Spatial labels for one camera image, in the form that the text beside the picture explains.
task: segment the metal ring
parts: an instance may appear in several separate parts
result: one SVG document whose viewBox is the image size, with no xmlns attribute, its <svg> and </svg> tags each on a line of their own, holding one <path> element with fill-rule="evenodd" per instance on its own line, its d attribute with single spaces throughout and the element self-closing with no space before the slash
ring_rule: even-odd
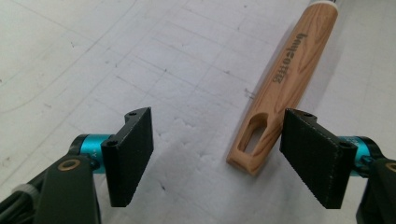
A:
<svg viewBox="0 0 396 224">
<path fill-rule="evenodd" d="M 387 164 L 385 164 L 385 166 L 387 166 L 388 169 L 396 173 L 396 162 L 388 162 Z"/>
<path fill-rule="evenodd" d="M 81 163 L 81 161 L 76 160 L 76 159 L 63 161 L 61 164 L 59 164 L 58 170 L 60 170 L 60 171 L 69 171 L 69 170 L 73 170 L 73 169 L 75 169 L 76 167 L 78 167 L 80 163 Z"/>
</svg>

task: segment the wooden handle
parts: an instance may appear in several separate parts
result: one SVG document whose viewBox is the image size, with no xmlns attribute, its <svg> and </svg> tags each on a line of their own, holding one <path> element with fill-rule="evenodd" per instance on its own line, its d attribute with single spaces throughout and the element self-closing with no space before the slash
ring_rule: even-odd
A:
<svg viewBox="0 0 396 224">
<path fill-rule="evenodd" d="M 280 136 L 285 109 L 299 103 L 332 32 L 338 11 L 331 1 L 311 4 L 297 22 L 261 85 L 236 136 L 227 162 L 251 175 L 258 173 Z M 265 128 L 251 153 L 255 130 Z"/>
</svg>

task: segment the wooden tool handle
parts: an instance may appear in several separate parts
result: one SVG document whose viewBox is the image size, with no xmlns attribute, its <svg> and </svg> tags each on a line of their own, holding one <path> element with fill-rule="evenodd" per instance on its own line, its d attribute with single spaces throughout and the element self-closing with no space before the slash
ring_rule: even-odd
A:
<svg viewBox="0 0 396 224">
<path fill-rule="evenodd" d="M 261 85 L 236 136 L 227 162 L 251 175 L 258 173 L 280 136 L 287 107 L 295 107 L 318 64 L 337 18 L 331 1 L 311 4 L 297 22 Z M 265 128 L 251 153 L 247 144 L 254 131 Z"/>
</svg>

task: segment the white surface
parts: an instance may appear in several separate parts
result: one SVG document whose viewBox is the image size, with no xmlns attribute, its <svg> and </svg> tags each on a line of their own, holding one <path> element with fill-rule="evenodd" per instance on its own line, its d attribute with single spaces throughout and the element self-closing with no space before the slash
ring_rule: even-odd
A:
<svg viewBox="0 0 396 224">
<path fill-rule="evenodd" d="M 365 180 L 325 210 L 278 150 L 256 178 L 225 162 L 249 97 L 308 0 L 0 2 L 0 200 L 81 133 L 151 106 L 155 151 L 104 223 L 356 223 Z M 396 158 L 396 1 L 347 0 L 298 108 Z"/>
</svg>

